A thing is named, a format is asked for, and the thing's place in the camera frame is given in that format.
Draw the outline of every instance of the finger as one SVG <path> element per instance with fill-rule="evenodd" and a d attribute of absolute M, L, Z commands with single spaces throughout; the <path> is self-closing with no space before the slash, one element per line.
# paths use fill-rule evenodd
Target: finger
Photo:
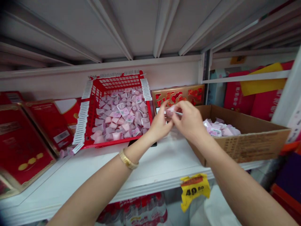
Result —
<path fill-rule="evenodd" d="M 173 127 L 173 120 L 171 120 L 167 125 L 164 125 L 164 128 L 169 132 Z"/>
<path fill-rule="evenodd" d="M 165 107 L 166 107 L 167 102 L 168 102 L 168 100 L 164 101 L 163 104 L 161 104 L 160 110 L 158 111 L 158 115 L 164 114 L 164 111 L 165 111 Z"/>
<path fill-rule="evenodd" d="M 173 114 L 173 115 L 172 115 L 172 121 L 173 121 L 173 123 L 174 123 L 176 126 L 178 126 L 178 125 L 181 123 L 181 121 L 180 121 L 180 119 L 179 119 L 179 117 L 178 117 L 177 114 Z"/>

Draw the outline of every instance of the price label sticker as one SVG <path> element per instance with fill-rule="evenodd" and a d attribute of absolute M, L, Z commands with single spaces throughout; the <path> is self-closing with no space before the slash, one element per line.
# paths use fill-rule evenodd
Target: price label sticker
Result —
<path fill-rule="evenodd" d="M 183 181 L 181 184 L 183 190 L 181 209 L 183 212 L 186 212 L 192 200 L 200 195 L 204 195 L 207 198 L 210 197 L 210 185 L 206 174 L 183 177 L 181 180 Z"/>

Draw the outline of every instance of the gold bracelet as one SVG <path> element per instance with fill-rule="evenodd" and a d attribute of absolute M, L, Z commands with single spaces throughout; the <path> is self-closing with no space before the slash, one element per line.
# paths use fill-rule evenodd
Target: gold bracelet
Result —
<path fill-rule="evenodd" d="M 124 154 L 124 149 L 121 150 L 121 152 L 119 152 L 119 156 L 121 158 L 121 160 L 125 163 L 125 165 L 131 169 L 131 170 L 134 170 L 138 167 L 139 163 L 138 164 L 134 164 L 131 162 L 131 160 L 128 159 L 128 157 L 125 156 Z"/>

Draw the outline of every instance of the store shelf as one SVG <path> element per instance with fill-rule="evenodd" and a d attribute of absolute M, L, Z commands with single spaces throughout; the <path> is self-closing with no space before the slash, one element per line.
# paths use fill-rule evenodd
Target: store shelf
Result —
<path fill-rule="evenodd" d="M 86 149 L 72 158 L 59 160 L 22 194 L 0 202 L 6 225 L 22 225 L 53 217 L 82 183 L 127 145 Z M 241 166 L 248 170 L 265 163 L 256 161 Z M 175 129 L 146 152 L 139 168 L 133 171 L 112 202 L 179 187 L 180 178 L 196 173 L 206 173 L 209 179 L 214 178 L 211 169 L 200 164 L 185 138 Z"/>

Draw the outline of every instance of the cardboard box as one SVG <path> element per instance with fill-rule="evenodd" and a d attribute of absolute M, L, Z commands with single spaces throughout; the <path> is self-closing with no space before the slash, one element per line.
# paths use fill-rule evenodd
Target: cardboard box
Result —
<path fill-rule="evenodd" d="M 65 118 L 57 109 L 54 100 L 24 102 L 21 105 L 55 155 L 59 156 L 60 150 L 72 144 L 72 132 L 68 128 Z"/>
<path fill-rule="evenodd" d="M 23 102 L 24 99 L 19 91 L 0 92 L 0 105 Z"/>
<path fill-rule="evenodd" d="M 215 105 L 196 106 L 203 119 L 221 118 L 241 131 L 239 136 L 215 137 L 220 147 L 237 163 L 275 159 L 284 146 L 290 129 L 262 119 Z M 210 167 L 197 148 L 188 142 L 201 164 Z"/>
<path fill-rule="evenodd" d="M 18 104 L 0 106 L 0 144 L 0 198 L 20 193 L 55 163 Z"/>
<path fill-rule="evenodd" d="M 161 104 L 166 100 L 169 100 L 167 103 L 169 107 L 181 100 L 190 101 L 194 106 L 203 105 L 204 91 L 205 85 L 186 85 L 152 90 L 155 114 L 157 114 L 156 109 L 160 108 Z"/>

